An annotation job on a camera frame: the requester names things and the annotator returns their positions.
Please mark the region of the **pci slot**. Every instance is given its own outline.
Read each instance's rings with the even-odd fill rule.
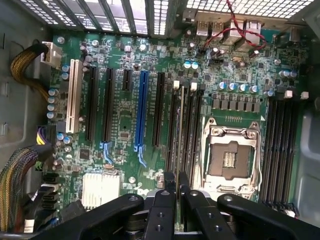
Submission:
[[[132,70],[125,69],[123,71],[122,90],[131,91]]]
[[[174,168],[174,131],[175,124],[177,122],[177,100],[178,100],[178,92],[173,89],[171,94],[171,104],[170,104],[170,117],[169,117],[169,129],[168,129],[168,138],[167,138],[167,147],[166,147],[166,161],[165,161],[165,171],[173,172]]]
[[[259,201],[287,205],[291,183],[299,103],[271,99],[267,118]]]
[[[189,96],[187,98],[187,107],[184,115],[184,133],[183,133],[183,156],[181,169],[182,171],[186,171],[186,167],[190,160],[190,145],[192,142],[193,136],[191,136],[192,131],[192,123],[193,123],[193,110],[194,110],[194,100],[196,98],[196,92],[189,91]]]
[[[95,139],[96,119],[98,110],[99,69],[96,66],[90,68],[90,79],[88,83],[88,114],[85,127],[85,139]]]
[[[82,62],[80,60],[71,59],[66,109],[66,133],[74,134],[79,131],[82,78]]]
[[[102,142],[111,141],[112,117],[114,112],[115,101],[116,70],[113,68],[106,69],[104,104],[102,118]]]
[[[191,186],[193,184],[192,181],[194,179],[194,169],[195,169],[195,163],[196,163],[196,158],[198,153],[201,104],[202,104],[202,98],[204,93],[205,93],[205,85],[201,84],[200,89],[196,93],[194,121],[193,121],[193,129],[192,129],[191,157],[190,157],[190,161],[187,166],[187,172],[186,172],[186,174],[189,177]]]
[[[134,151],[138,153],[139,162],[146,168],[147,163],[143,158],[144,152],[144,138],[145,138],[145,123],[147,113],[147,96],[149,85],[149,72],[141,71],[138,110],[136,115],[136,127],[134,138]]]
[[[155,109],[154,109],[154,121],[153,121],[153,133],[152,133],[152,146],[159,147],[160,144],[160,133],[161,133],[161,122],[162,112],[164,105],[165,95],[165,73],[159,72],[157,83],[156,83],[156,96],[155,96]]]

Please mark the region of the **screw hole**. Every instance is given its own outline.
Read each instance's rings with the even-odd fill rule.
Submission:
[[[161,232],[163,229],[164,229],[164,227],[161,226],[161,225],[158,225],[158,226],[155,227],[155,230],[158,231],[158,232]]]
[[[220,231],[222,230],[222,228],[221,228],[220,226],[216,225],[216,226],[214,227],[214,230],[215,230],[216,232],[220,232]]]

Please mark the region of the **green circuit board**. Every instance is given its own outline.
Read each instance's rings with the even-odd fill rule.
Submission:
[[[116,69],[116,84],[114,92],[114,108],[112,113],[112,130],[110,156],[114,161],[112,171],[121,176],[120,195],[138,193],[146,196],[156,188],[164,187],[164,171],[166,164],[166,149],[169,131],[172,83],[183,78],[186,82],[205,84],[201,103],[201,119],[214,117],[219,125],[229,127],[248,128],[253,121],[258,122],[262,136],[261,150],[264,147],[266,119],[268,114],[268,97],[265,89],[274,90],[276,85],[296,87],[299,92],[305,89],[304,77],[295,80],[282,80],[279,77],[281,70],[296,69],[306,62],[308,49],[306,47],[291,47],[276,49],[271,44],[272,30],[263,30],[262,34],[269,43],[255,58],[249,58],[248,53],[232,50],[231,46],[212,43],[212,46],[223,48],[228,52],[223,55],[224,63],[219,66],[208,65],[208,60],[196,56],[196,50],[188,51],[187,45],[191,39],[179,37],[174,40],[161,40],[149,38],[132,38],[107,34],[57,31],[54,33],[54,43],[62,48],[63,65],[69,65],[71,59],[81,59],[80,45],[85,43],[88,53],[92,56],[92,65],[99,69],[98,108],[94,141],[86,140],[86,116],[88,112],[88,75],[85,73],[82,82],[82,95],[80,106],[80,131],[72,134],[74,142],[72,151],[64,152],[63,148],[57,150],[57,156],[64,159],[63,168],[56,172],[60,175],[60,208],[68,203],[81,199],[82,176],[85,173],[110,172],[110,166],[103,157],[100,148],[102,138],[103,110],[105,98],[105,84],[107,68]],[[64,44],[57,42],[58,37],[64,37]],[[97,40],[98,46],[92,46]],[[193,39],[198,46],[203,44]],[[121,50],[122,45],[129,47]],[[233,57],[241,57],[246,67],[236,68]],[[274,60],[280,59],[281,64],[275,65]],[[197,63],[197,69],[184,67],[184,63]],[[133,69],[133,64],[139,68],[133,71],[132,91],[122,90],[123,70]],[[147,167],[139,163],[137,153],[134,152],[134,139],[136,134],[136,121],[139,97],[140,71],[149,71],[149,87],[147,93],[146,124],[144,131],[143,157]],[[152,147],[152,132],[155,115],[155,99],[157,93],[157,74],[165,73],[163,117],[161,121],[159,147]],[[60,69],[52,69],[51,88],[61,89],[63,81]],[[237,85],[246,84],[246,92],[220,90],[219,83],[224,82]],[[251,86],[257,86],[257,93],[249,91]],[[247,108],[237,110],[229,101],[243,103]],[[58,117],[50,120],[50,124],[66,118],[67,98],[60,99],[58,104]]]

